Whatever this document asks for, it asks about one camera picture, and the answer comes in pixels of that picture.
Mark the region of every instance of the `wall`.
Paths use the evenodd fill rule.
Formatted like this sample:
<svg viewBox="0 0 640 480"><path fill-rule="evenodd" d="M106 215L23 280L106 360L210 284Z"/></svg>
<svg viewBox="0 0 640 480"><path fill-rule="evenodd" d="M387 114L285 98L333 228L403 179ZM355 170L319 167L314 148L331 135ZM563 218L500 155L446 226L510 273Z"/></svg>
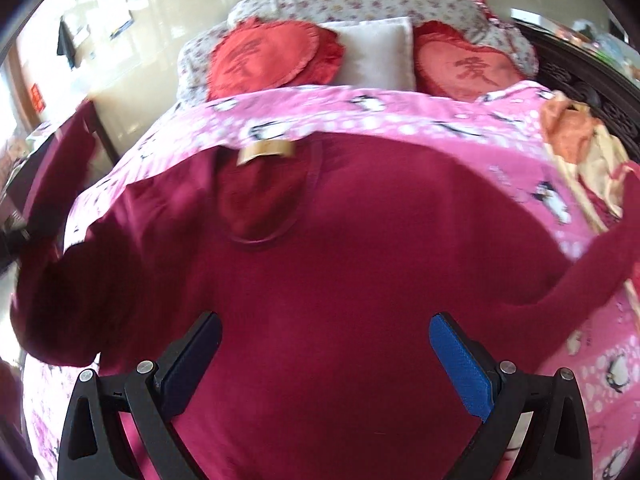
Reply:
<svg viewBox="0 0 640 480"><path fill-rule="evenodd" d="M66 0L66 7L61 4L73 27L88 25L91 30L89 39L79 48L82 65L76 86L88 87L121 153L173 104L177 87L176 60L183 44L223 21L237 1L128 0L134 23L114 40L109 40L100 23L95 0L72 3ZM516 7L569 25L577 18L601 25L607 22L607 9L600 0L489 1L503 16L509 16L511 7ZM54 36L47 36L47 41L57 41L57 30ZM49 44L48 52L55 51L55 47ZM35 67L28 69L30 77L37 80Z"/></svg>

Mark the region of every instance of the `pink bedsheet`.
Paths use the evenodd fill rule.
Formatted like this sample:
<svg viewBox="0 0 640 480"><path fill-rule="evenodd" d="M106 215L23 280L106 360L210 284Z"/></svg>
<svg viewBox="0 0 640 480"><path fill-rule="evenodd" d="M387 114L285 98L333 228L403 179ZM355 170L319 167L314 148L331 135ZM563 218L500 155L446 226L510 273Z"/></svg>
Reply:
<svg viewBox="0 0 640 480"><path fill-rule="evenodd" d="M543 147L538 110L548 97L548 90L533 82L470 104L414 92L302 87L201 105L156 124L107 177L78 197L66 225L65 247L84 239L88 226L127 184L200 150L218 144L240 147L257 137L297 139L330 131L433 146L457 157L525 207L565 254L577 258L593 234ZM576 372L592 433L594 478L609 480L622 469L640 429L640 344L625 293L620 290L576 329L539 371L553 374L567 366ZM77 373L70 372L69 381ZM62 384L61 391L66 395L71 388ZM60 412L66 412L66 405ZM38 437L34 447L55 445L59 420L59 413L50 415L49 433ZM523 422L520 437L525 427ZM52 455L47 449L41 454Z"/></svg>

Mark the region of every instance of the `bed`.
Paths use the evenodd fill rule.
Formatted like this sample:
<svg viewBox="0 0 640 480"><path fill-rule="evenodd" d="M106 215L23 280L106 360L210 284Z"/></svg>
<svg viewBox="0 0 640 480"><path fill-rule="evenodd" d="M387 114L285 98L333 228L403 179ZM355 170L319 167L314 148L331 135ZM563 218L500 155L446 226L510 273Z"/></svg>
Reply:
<svg viewBox="0 0 640 480"><path fill-rule="evenodd" d="M465 120L477 114L478 104L452 105L448 100L443 104L434 105L425 101L424 96L398 96L391 91L376 89L353 89L347 87L332 88L301 88L279 89L266 91L257 97L244 96L239 98L229 108L221 105L223 102L207 103L207 63L210 51L221 39L243 19L259 16L265 20L274 19L304 19L316 23L340 20L374 20L409 16L418 25L427 20L440 20L464 32L465 37L475 44L497 48L510 56L512 61L530 79L538 77L539 81L551 89L561 89L569 97L579 98L591 105L594 115L600 117L608 126L609 131L617 135L624 143L629 155L634 160L640 160L638 146L638 128L640 127L640 98L637 89L625 85L612 71L603 70L584 54L573 52L564 44L559 44L542 33L528 29L503 27L490 23L482 9L472 0L243 0L229 13L228 20L220 23L198 37L187 42L178 58L178 92L177 103L160 118L156 124L129 150L114 167L114 170L87 192L83 193L74 205L66 226L65 247L82 241L86 229L96 219L100 218L110 207L113 200L122 189L132 182L161 173L193 153L216 144L240 146L247 142L246 132L252 127L274 123L286 124L285 131L290 138L306 136L313 130L334 131L339 128L345 133L358 133L367 125L372 134L382 132L384 123L376 121L370 107L362 107L363 95L370 102L402 103L394 110L396 126L402 133L402 140L416 144L433 145L442 142L443 146L449 138L459 138L468 135L468 124ZM540 59L540 74L538 75L538 59ZM520 113L529 117L528 125L535 131L537 117L529 111L523 110L525 102L534 110L542 97L535 97L545 92L543 86L533 82L523 82L509 89L498 100L511 100L509 107L500 113L508 116ZM268 110L262 116L255 113L249 101L263 100L261 109ZM309 99L314 100L312 107L308 106ZM441 131L441 138L422 136L424 127L423 117L427 114L437 117L438 114L459 119L458 132ZM494 143L505 153L511 153L513 160L528 160L536 164L548 163L548 155L542 146L542 141L535 135L521 134L514 137L512 124L504 121L489 122L485 125L493 135L491 140L471 139L470 144L462 146L456 156L473 166L474 158L470 155L469 146L476 144ZM509 170L504 171L501 166L477 166L475 169L486 174L488 179L508 188L515 196L522 192L522 186L508 182ZM536 201L526 201L534 215L544 217L545 211L539 208ZM571 228L560 226L554 222L546 224L549 231L558 240L558 245L571 258L578 258L588 245L593 234L587 229L585 222L574 222ZM590 320L590 325L583 328L568 342L568 350L562 349L562 357L566 353L571 356L571 366L581 376L585 384L590 384L590 393L586 398L588 415L600 420L601 414L613 398L610 392L602 386L596 376L606 367L615 366L616 358L621 354L626 356L626 368L633 384L640 380L640 347L636 337L636 317L630 309L624 294L620 292L614 301L598 314L596 321ZM578 355L580 342L586 340L587 333L591 333L596 325L608 324L627 327L626 340L617 341L607 349L606 354L593 356L583 350ZM543 371L555 371L560 362L560 356L551 359ZM70 397L79 369L68 367L51 367L42 364L28 356L24 367L24 415L28 427L28 435L34 455L45 479L56 477L56 463L62 423L66 414L66 406ZM42 392L46 388L47 400L42 399ZM633 401L630 394L629 402L618 406L620 412L616 416L628 417L636 420L640 416L640 395L635 390L637 401ZM634 447L634 442L614 442L609 433L601 431L595 433L594 446L598 446L603 456L609 457L594 464L595 478L614 478L612 464L622 468Z"/></svg>

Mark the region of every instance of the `floral fabric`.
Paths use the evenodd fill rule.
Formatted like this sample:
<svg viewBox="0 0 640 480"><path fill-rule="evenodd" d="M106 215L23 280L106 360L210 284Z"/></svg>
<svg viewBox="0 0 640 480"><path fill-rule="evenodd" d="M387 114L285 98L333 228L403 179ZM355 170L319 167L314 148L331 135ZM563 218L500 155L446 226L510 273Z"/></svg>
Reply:
<svg viewBox="0 0 640 480"><path fill-rule="evenodd" d="M474 44L492 46L511 57L529 78L538 73L533 46L517 28L492 25L473 0L243 0L221 23L188 41L178 58L178 101L193 107L207 100L209 55L239 22L258 16L269 20L316 23L382 20L409 16L414 25L439 20L460 30Z"/></svg>

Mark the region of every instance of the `metal bolt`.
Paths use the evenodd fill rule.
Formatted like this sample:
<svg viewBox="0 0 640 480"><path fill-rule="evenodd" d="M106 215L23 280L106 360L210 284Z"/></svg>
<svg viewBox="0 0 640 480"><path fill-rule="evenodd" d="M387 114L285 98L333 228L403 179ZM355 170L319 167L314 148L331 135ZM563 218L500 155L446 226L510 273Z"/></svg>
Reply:
<svg viewBox="0 0 640 480"><path fill-rule="evenodd" d="M94 371L93 370L82 370L80 372L80 381L85 383L89 380L91 380L91 378L94 376Z"/></svg>
<svg viewBox="0 0 640 480"><path fill-rule="evenodd" d="M500 370L502 370L507 375L511 375L516 373L517 368L516 365L511 361L502 361L500 363Z"/></svg>
<svg viewBox="0 0 640 480"><path fill-rule="evenodd" d="M138 363L138 366L136 367L136 371L139 374L148 374L153 369L153 361L142 361L141 363Z"/></svg>
<svg viewBox="0 0 640 480"><path fill-rule="evenodd" d="M573 381L574 373L569 370L569 368L560 368L560 377L562 377L565 381Z"/></svg>

